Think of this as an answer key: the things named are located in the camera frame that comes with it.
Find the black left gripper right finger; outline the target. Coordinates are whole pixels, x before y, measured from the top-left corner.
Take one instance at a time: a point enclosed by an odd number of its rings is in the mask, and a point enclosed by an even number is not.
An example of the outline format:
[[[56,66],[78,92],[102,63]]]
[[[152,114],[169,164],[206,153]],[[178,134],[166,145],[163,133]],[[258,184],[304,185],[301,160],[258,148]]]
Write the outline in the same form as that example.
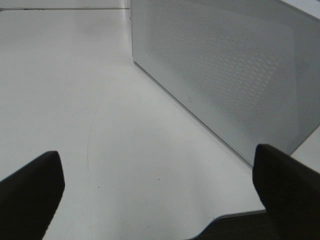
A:
[[[282,240],[320,238],[318,172],[269,144],[259,144],[252,181]]]

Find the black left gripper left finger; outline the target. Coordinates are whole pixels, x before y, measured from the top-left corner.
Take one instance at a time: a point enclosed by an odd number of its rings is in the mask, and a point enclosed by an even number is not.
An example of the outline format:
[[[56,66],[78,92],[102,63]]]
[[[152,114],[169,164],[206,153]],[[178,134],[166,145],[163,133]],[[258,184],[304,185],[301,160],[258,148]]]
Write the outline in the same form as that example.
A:
[[[47,151],[0,182],[0,238],[41,240],[65,190],[60,155]]]

